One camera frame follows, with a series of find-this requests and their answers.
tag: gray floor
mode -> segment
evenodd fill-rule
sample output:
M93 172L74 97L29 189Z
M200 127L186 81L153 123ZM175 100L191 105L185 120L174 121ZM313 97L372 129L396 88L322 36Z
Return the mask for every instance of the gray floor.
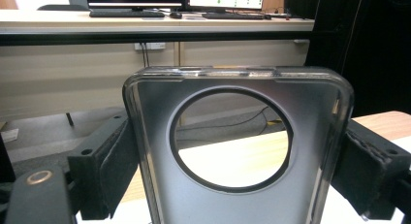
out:
M61 153L75 148L105 121L124 108L72 112L74 126L65 113L9 121L1 129L18 129L17 140L5 143L13 163Z

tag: white desk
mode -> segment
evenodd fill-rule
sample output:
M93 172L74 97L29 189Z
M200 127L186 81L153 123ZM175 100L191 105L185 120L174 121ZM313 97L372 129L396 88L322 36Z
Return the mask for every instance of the white desk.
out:
M362 116L355 120L382 137L411 152L411 115L403 112L384 112ZM367 224L399 224L402 219L400 211L396 210L391 221L370 220ZM149 210L146 204L140 173L136 173L129 189L119 205L114 219L103 221L81 221L79 223L136 223L150 222ZM351 205L331 187L323 213L322 224L364 224Z
M143 68L137 42L167 42L150 52L155 66L302 65L308 44L257 40L310 34L313 23L0 10L0 121L123 106L123 82Z

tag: keyboard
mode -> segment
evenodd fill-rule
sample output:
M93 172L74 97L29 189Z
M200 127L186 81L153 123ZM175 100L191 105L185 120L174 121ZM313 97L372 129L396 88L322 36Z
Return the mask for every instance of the keyboard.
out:
M260 15L245 15L245 14L202 14L202 17L208 19L264 19Z
M115 12L115 11L91 11L90 17L164 17L164 13L158 12Z

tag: power socket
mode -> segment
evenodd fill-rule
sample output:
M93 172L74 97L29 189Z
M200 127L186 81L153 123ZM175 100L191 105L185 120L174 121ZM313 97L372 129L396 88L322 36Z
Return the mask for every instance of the power socket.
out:
M147 50L159 50L166 48L166 43L146 43L146 45ZM134 48L136 50L142 50L142 46L140 45L140 43L134 43Z

